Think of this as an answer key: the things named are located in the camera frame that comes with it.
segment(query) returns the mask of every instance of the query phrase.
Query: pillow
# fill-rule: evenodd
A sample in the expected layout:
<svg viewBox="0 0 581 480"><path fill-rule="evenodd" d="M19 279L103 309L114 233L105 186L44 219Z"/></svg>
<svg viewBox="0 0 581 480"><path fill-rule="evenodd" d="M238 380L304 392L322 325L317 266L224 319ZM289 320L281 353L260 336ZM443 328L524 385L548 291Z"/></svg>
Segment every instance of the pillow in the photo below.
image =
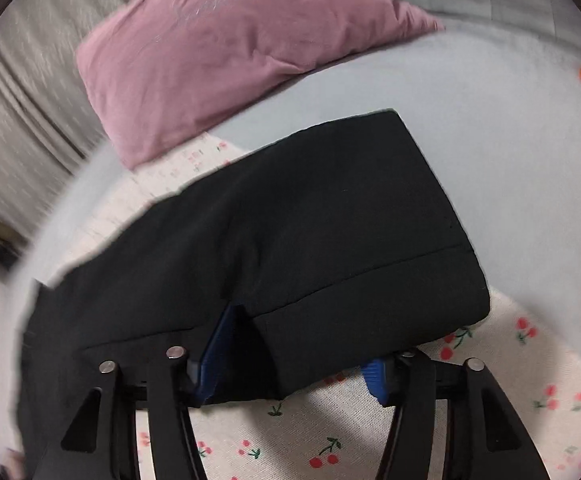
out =
<svg viewBox="0 0 581 480"><path fill-rule="evenodd" d="M440 28L400 0L134 0L79 46L77 66L132 169L293 76Z"/></svg>

